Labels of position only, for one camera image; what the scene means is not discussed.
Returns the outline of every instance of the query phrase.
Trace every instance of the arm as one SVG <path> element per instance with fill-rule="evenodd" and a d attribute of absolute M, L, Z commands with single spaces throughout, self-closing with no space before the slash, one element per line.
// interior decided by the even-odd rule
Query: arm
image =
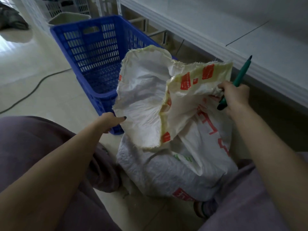
<path fill-rule="evenodd" d="M 287 146 L 248 104 L 249 87 L 230 82 L 227 113 L 235 122 L 264 185 L 291 230 L 308 230 L 308 163 Z"/>
<path fill-rule="evenodd" d="M 54 230 L 103 133 L 124 121 L 104 113 L 0 193 L 1 230 Z"/>

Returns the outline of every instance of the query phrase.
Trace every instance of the woven plastic bag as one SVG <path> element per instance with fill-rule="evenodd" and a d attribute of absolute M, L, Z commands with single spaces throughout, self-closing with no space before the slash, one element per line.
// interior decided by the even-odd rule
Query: woven plastic bag
<path fill-rule="evenodd" d="M 142 193 L 205 201 L 237 171 L 231 121 L 209 97 L 231 70 L 178 62 L 155 46 L 126 54 L 113 106 L 127 117 L 117 160 Z"/>

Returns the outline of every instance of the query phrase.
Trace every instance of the person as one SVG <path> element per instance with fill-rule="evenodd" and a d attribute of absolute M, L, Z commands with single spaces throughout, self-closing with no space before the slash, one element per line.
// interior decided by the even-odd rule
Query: person
<path fill-rule="evenodd" d="M 295 153 L 252 110 L 248 86 L 219 87 L 253 163 L 196 207 L 210 216 L 200 230 L 308 230 L 307 155 Z M 120 230 L 92 186 L 111 192 L 120 184 L 98 141 L 124 120 L 104 113 L 75 135 L 38 117 L 0 119 L 0 229 Z"/>

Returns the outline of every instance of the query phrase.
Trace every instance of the blue crate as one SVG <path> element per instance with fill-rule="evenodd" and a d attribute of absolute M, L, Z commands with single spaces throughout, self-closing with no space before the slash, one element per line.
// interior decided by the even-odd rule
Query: blue crate
<path fill-rule="evenodd" d="M 113 112 L 121 61 L 130 49 L 160 47 L 121 16 L 53 26 L 50 29 L 98 115 Z M 120 135 L 120 125 L 110 133 Z"/>

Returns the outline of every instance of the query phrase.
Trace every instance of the floor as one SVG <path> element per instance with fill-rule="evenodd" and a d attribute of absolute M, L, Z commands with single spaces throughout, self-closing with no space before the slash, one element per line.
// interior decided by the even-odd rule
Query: floor
<path fill-rule="evenodd" d="M 18 0 L 14 2 L 31 29 L 0 31 L 0 111 L 27 95 L 44 76 L 70 68 L 54 40 L 34 26 Z M 185 46 L 177 57 L 182 61 L 208 60 Z M 306 116 L 257 88 L 251 90 L 251 104 L 292 148 L 308 150 L 308 142 L 303 141 L 308 139 Z M 72 70 L 46 79 L 33 95 L 0 117 L 11 115 L 40 116 L 75 133 L 98 117 Z M 103 134 L 100 142 L 115 157 L 120 140 L 121 136 Z M 236 129 L 232 151 L 235 158 L 249 157 Z M 190 202 L 147 198 L 138 192 L 129 195 L 123 187 L 114 193 L 96 192 L 123 231 L 195 231 L 203 223 L 194 215 Z"/>

